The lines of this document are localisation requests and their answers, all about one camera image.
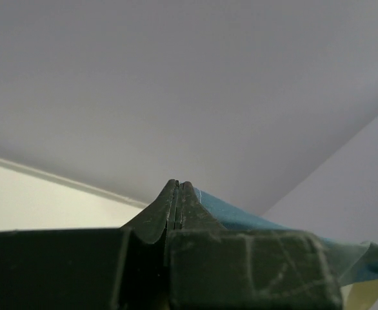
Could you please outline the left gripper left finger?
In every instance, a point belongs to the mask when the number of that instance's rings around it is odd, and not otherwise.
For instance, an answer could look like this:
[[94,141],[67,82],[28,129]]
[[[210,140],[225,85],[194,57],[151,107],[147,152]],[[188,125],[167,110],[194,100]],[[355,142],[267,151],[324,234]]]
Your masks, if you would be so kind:
[[166,230],[179,184],[121,227],[0,232],[0,309],[168,309]]

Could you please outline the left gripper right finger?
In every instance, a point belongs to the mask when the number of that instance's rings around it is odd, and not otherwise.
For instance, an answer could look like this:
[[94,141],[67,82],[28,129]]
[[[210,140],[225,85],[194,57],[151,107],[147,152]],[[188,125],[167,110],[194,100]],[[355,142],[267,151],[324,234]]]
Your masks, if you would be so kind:
[[343,298],[325,248],[314,234],[226,229],[177,186],[168,220],[172,309],[341,309]]

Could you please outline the blue and tan placemat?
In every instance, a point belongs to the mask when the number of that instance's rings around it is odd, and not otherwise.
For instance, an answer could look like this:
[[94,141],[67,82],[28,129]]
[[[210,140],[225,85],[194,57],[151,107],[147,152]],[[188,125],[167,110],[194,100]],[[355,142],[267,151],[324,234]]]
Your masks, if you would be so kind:
[[201,309],[369,309],[378,299],[378,244],[340,243],[248,214],[203,191],[220,224],[185,242],[186,306]]

